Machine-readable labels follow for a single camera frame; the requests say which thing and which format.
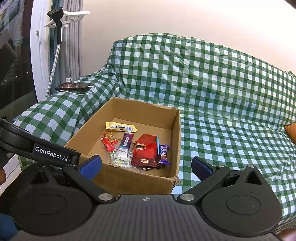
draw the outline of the sofa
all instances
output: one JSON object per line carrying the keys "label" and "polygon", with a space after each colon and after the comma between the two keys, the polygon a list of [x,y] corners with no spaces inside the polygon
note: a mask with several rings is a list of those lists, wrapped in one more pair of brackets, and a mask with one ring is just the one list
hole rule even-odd
{"label": "sofa", "polygon": [[[76,82],[90,83],[96,91],[55,93],[15,124],[65,145],[112,97],[177,107],[181,182],[172,193],[199,183],[191,171],[194,156],[232,170],[253,164],[282,205],[277,231],[296,224],[296,146],[284,130],[296,121],[292,73],[222,45],[158,33],[116,41],[105,66]],[[20,157],[20,162],[24,169],[33,161]]]}

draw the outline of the curtain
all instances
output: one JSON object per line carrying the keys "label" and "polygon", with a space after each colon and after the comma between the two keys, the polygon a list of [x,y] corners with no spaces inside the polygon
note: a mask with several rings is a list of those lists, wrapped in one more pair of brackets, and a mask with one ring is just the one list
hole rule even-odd
{"label": "curtain", "polygon": [[[52,9],[63,7],[64,11],[82,11],[83,0],[53,0]],[[57,47],[57,29],[50,31],[50,70]],[[59,58],[52,82],[50,94],[55,93],[55,88],[66,82],[66,78],[71,77],[76,80],[82,73],[81,69],[81,21],[70,23],[63,28],[62,44]]]}

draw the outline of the wall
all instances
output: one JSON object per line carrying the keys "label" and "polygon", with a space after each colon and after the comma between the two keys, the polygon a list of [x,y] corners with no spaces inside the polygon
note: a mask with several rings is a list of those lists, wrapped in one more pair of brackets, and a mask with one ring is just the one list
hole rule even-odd
{"label": "wall", "polygon": [[296,10],[284,0],[83,0],[83,75],[99,70],[114,41],[168,32],[246,52],[296,73]]}

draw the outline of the black robotic device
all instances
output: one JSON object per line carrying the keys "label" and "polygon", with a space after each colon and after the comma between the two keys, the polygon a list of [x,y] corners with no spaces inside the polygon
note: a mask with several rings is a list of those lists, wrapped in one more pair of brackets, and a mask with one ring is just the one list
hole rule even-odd
{"label": "black robotic device", "polygon": [[[281,218],[280,203],[253,165],[231,171],[194,157],[192,171],[201,183],[178,197],[116,199],[83,174],[99,156],[78,165],[76,151],[2,119],[0,148],[38,161],[0,196],[0,213],[11,215],[20,229],[13,241],[279,240],[273,231]],[[41,148],[63,160],[43,154]]]}

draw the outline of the silver bolt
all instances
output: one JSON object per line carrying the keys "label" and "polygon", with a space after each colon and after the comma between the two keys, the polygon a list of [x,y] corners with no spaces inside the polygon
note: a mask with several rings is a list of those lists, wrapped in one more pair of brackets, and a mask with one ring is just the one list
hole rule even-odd
{"label": "silver bolt", "polygon": [[180,199],[183,201],[192,201],[194,199],[194,195],[191,193],[184,193],[180,195]]}
{"label": "silver bolt", "polygon": [[99,195],[99,199],[102,201],[110,201],[113,198],[113,195],[110,193],[102,193]]}

